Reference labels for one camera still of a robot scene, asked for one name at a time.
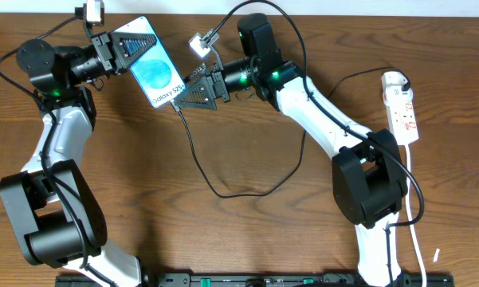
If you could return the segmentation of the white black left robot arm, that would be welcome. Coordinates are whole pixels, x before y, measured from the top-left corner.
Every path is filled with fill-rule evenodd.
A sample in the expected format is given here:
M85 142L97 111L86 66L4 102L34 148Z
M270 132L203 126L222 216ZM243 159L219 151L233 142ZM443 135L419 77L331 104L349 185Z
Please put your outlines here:
M126 72L156 44L148 33L98 33L85 47L43 37L15 50L44 124L22 170L0 181L0 197L24 259L66 268L101 286L156 286L134 255L108 240L103 211L80 171L96 124L95 83Z

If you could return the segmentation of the blue Galaxy smartphone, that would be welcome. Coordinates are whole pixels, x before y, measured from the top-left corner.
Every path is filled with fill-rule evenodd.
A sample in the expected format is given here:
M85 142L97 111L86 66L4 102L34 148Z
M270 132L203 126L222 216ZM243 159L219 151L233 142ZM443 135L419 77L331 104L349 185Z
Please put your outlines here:
M172 101L185 89L183 78L146 17L139 17L119 27L116 32L146 33L155 37L156 44L130 67L130 71L154 108L160 108Z

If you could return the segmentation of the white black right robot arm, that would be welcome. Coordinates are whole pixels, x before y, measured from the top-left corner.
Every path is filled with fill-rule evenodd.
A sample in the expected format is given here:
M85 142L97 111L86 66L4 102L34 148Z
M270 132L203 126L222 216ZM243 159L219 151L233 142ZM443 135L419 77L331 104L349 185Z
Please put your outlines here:
M373 132L331 103L312 83L305 68L285 60L265 14L249 14L237 23L244 58L218 61L191 75L174 107L215 110L218 98L253 88L257 96L298 123L332 161L333 197L355 227L358 272L370 286L393 285L401 276L392 230L407 194L406 168L395 137Z

